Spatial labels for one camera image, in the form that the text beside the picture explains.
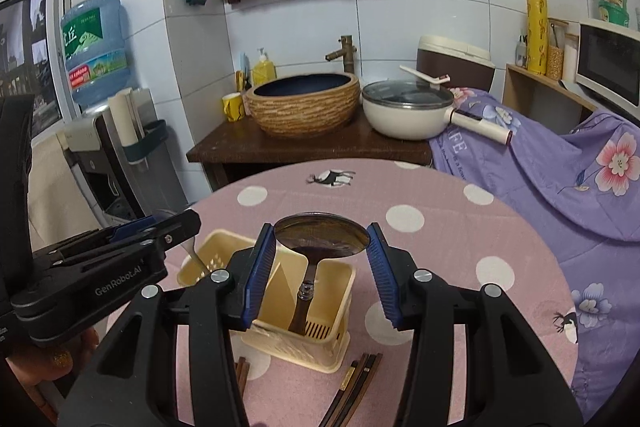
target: soap dispenser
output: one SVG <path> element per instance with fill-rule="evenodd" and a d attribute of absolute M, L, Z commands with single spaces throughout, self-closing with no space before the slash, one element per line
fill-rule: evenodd
<path fill-rule="evenodd" d="M 264 48 L 260 48 L 258 51 L 260 51 L 260 61 L 255 65 L 251 73 L 254 87 L 276 79 L 276 68 L 273 62 L 269 60 Z"/>

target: metal ladle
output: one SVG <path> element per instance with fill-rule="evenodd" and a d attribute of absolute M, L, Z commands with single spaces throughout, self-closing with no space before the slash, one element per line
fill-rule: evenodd
<path fill-rule="evenodd" d="M 309 212 L 284 217 L 275 224 L 276 239 L 308 260 L 305 278 L 298 290 L 296 310 L 289 331 L 304 335 L 306 314 L 314 298 L 316 269 L 322 259 L 350 257 L 369 246 L 369 233 L 345 217 Z"/>

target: yellow mug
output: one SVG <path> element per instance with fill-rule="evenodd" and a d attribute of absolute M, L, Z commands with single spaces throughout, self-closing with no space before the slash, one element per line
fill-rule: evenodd
<path fill-rule="evenodd" d="M 237 122 L 245 117 L 242 94 L 233 92 L 222 97 L 222 107 L 229 122 Z"/>

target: glass lid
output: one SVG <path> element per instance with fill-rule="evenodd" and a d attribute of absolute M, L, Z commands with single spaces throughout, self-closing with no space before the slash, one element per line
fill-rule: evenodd
<path fill-rule="evenodd" d="M 453 104 L 449 89 L 418 79 L 374 82 L 362 90 L 362 96 L 372 103 L 407 109 L 440 109 Z"/>

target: round table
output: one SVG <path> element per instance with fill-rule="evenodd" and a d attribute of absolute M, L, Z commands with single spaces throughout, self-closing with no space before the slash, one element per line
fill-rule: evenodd
<path fill-rule="evenodd" d="M 418 267 L 449 284 L 479 289 L 495 282 L 538 334 L 571 382 L 578 346 L 571 326 L 570 289 L 555 257 L 538 234 L 507 205 L 475 185 L 431 169 L 369 159 L 323 160 L 290 165 L 218 190 L 194 206 L 202 219 L 196 247 L 214 229 L 257 237 L 263 223 L 298 212 L 332 212 L 364 227 L 377 221 L 393 247 L 408 250 Z M 177 287 L 185 260 L 181 247 L 168 253 L 165 289 Z M 349 319 L 351 342 L 342 367 L 326 375 L 270 357 L 233 336 L 236 360 L 251 363 L 244 404 L 253 427 L 316 427 L 346 368 L 361 354 L 383 353 L 382 363 L 350 426 L 393 425 L 404 384 L 412 332 L 398 333 L 383 315 L 365 253 L 347 258 L 357 273 Z M 184 328 L 178 339 L 178 411 L 193 422 Z M 456 326 L 450 421 L 461 419 L 465 396 L 464 327 Z"/>

